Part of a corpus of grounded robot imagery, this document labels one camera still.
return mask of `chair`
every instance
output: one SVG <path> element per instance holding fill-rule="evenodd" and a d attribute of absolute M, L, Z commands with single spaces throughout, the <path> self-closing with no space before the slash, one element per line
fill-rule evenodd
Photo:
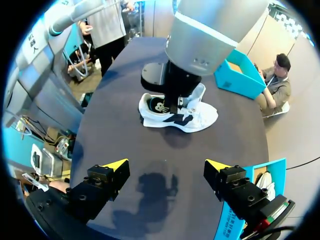
<path fill-rule="evenodd" d="M 290 110 L 290 105 L 289 103 L 286 101 L 285 104 L 282 106 L 282 111 L 280 112 L 277 112 L 275 114 L 271 114 L 269 116 L 264 116 L 263 118 L 270 118 L 270 117 L 273 117 L 275 115 L 280 115 L 280 114 L 286 114 L 287 112 L 289 112 Z"/>

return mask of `black pants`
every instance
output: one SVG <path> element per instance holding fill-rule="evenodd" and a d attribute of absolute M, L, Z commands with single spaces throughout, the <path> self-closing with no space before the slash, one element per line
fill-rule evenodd
<path fill-rule="evenodd" d="M 100 46 L 95 49 L 95 54 L 100 60 L 101 64 L 101 75 L 105 75 L 106 71 L 112 64 L 112 58 L 116 57 L 121 53 L 125 48 L 125 37 L 121 37 L 117 40 L 114 40 L 106 45 Z"/>

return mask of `hand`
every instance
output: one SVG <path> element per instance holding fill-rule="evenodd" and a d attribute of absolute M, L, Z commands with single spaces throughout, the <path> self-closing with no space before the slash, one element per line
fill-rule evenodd
<path fill-rule="evenodd" d="M 71 73 L 74 70 L 74 66 L 70 65 L 68 66 L 68 74 Z"/>
<path fill-rule="evenodd" d="M 131 2 L 128 2 L 128 4 L 125 6 L 127 9 L 130 10 L 130 12 L 133 12 L 135 10 L 135 5 Z"/>
<path fill-rule="evenodd" d="M 90 32 L 86 31 L 86 30 L 93 28 L 91 25 L 85 25 L 85 24 L 80 24 L 79 27 L 80 27 L 82 35 L 84 35 L 84 36 L 90 35 Z"/>

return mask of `yellow tip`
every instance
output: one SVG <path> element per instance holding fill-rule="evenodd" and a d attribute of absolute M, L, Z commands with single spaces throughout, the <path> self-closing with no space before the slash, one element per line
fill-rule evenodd
<path fill-rule="evenodd" d="M 113 169 L 113 171 L 116 171 L 117 168 L 119 168 L 125 161 L 128 161 L 128 158 L 119 160 L 119 161 L 115 161 L 106 165 L 102 165 L 101 167 L 109 167 L 111 169 Z"/>
<path fill-rule="evenodd" d="M 223 163 L 212 161 L 210 159 L 206 159 L 218 172 L 220 172 L 220 169 L 224 169 L 225 167 L 231 168 L 229 165 L 225 165 Z"/>

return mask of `black stripe on sneaker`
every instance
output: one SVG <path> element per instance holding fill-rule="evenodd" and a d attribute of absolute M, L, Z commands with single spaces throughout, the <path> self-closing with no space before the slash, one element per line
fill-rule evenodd
<path fill-rule="evenodd" d="M 175 124 L 185 126 L 193 119 L 194 119 L 194 117 L 192 115 L 189 115 L 184 119 L 183 114 L 175 114 L 175 115 L 172 115 L 171 117 L 169 117 L 168 119 L 164 120 L 164 122 L 165 123 L 174 122 Z"/>

